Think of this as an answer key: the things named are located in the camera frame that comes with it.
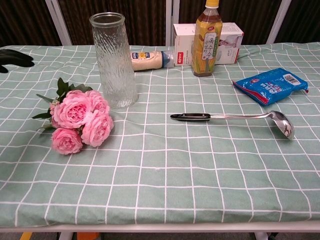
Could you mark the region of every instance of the table edge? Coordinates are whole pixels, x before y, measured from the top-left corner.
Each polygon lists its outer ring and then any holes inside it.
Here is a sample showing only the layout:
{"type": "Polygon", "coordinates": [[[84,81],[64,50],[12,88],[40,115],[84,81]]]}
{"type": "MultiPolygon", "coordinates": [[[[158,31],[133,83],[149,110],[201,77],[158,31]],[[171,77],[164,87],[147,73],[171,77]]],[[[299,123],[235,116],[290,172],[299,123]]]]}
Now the table edge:
{"type": "Polygon", "coordinates": [[[209,232],[320,232],[320,220],[239,223],[167,223],[117,225],[52,225],[0,227],[4,232],[113,232],[113,233],[209,233],[209,232]]]}

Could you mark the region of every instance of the textured glass vase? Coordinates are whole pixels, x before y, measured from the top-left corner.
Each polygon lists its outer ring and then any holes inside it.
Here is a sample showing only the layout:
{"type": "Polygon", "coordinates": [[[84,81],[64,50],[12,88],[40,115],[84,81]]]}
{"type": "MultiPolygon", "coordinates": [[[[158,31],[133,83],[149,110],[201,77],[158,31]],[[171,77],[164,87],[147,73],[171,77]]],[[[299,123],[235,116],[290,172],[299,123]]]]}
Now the textured glass vase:
{"type": "Polygon", "coordinates": [[[125,17],[104,12],[90,17],[104,98],[111,108],[125,108],[138,99],[125,17]]]}

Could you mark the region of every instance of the stainless steel ladle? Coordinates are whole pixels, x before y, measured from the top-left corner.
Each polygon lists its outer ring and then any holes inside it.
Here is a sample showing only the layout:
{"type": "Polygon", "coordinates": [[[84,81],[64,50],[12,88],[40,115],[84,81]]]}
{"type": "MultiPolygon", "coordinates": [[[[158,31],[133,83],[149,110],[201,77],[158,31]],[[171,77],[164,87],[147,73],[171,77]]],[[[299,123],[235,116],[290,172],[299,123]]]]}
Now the stainless steel ladle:
{"type": "Polygon", "coordinates": [[[281,132],[290,140],[295,136],[295,129],[289,119],[279,111],[269,111],[260,115],[210,115],[208,113],[181,113],[170,116],[179,121],[209,121],[211,119],[272,119],[281,132]]]}

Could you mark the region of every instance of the black glove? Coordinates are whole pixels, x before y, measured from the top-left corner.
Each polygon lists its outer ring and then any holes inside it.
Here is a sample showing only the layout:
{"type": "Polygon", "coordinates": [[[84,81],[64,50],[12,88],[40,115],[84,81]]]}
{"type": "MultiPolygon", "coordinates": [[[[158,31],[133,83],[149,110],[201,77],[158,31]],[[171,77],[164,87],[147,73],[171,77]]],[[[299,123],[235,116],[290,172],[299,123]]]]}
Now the black glove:
{"type": "Polygon", "coordinates": [[[0,73],[6,74],[8,72],[2,65],[13,64],[20,67],[32,67],[35,65],[32,60],[31,56],[24,53],[11,49],[0,49],[0,73]]]}

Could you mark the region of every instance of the white box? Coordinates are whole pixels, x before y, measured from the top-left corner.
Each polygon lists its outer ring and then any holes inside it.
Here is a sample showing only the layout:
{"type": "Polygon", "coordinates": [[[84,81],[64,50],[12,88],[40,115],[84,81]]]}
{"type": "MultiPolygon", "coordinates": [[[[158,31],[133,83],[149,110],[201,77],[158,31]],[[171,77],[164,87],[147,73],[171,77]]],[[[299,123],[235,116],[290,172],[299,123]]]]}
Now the white box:
{"type": "MultiPolygon", "coordinates": [[[[174,24],[174,65],[191,65],[192,44],[196,24],[174,24]]],[[[234,22],[224,22],[216,53],[215,64],[234,64],[237,62],[239,47],[244,32],[234,22]]]]}

